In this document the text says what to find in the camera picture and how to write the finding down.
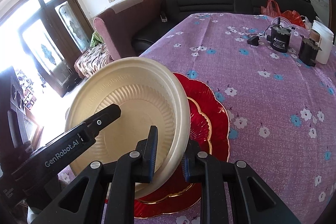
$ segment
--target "black sofa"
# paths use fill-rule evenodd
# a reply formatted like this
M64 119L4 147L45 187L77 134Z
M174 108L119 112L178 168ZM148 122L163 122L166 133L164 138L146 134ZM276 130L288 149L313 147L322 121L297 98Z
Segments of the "black sofa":
M167 22L162 22L158 16L132 37L132 47L137 55L141 54L170 29L191 14L200 12L235 13L259 15L261 6L266 6L268 0L163 0L161 16L166 15ZM310 22L317 16L310 0L275 0L281 12L296 10L305 15Z

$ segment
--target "metal bolt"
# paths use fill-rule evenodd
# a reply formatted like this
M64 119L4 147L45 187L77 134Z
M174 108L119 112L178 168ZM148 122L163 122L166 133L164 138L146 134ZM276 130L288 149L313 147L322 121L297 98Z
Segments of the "metal bolt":
M100 162L98 162L98 161L94 161L90 164L90 167L92 169L97 169L99 166L100 166Z
M238 160L237 161L237 166L239 168L245 168L246 167L246 162L244 162L243 160Z
M140 153L139 153L138 151L132 151L132 152L129 154L129 156L130 156L131 158L137 158L137 157L140 156Z
M197 155L200 157L200 158L206 158L208 156L208 153L207 152L204 152L204 151L201 151L201 152L198 152Z

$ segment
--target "brown cap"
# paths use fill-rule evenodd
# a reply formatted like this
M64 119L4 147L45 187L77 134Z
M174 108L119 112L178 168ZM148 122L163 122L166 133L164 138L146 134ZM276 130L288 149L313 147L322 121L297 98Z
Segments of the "brown cap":
M309 39L315 41L316 43L319 43L320 42L320 34L317 31L315 31L313 29L310 29Z

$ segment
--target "green cloth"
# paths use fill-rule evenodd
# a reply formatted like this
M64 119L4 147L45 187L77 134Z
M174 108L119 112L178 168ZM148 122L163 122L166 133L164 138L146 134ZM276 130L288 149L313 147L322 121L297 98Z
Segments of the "green cloth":
M94 31L91 38L90 48L93 48L100 43L104 43L104 39L100 36L100 34L97 31Z

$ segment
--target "sofa armrest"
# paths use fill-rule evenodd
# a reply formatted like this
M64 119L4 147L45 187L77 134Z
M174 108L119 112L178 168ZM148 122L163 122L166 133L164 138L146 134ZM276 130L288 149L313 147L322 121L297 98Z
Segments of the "sofa armrest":
M113 60L136 56L132 36L160 15L162 0L124 0L106 9L93 24Z

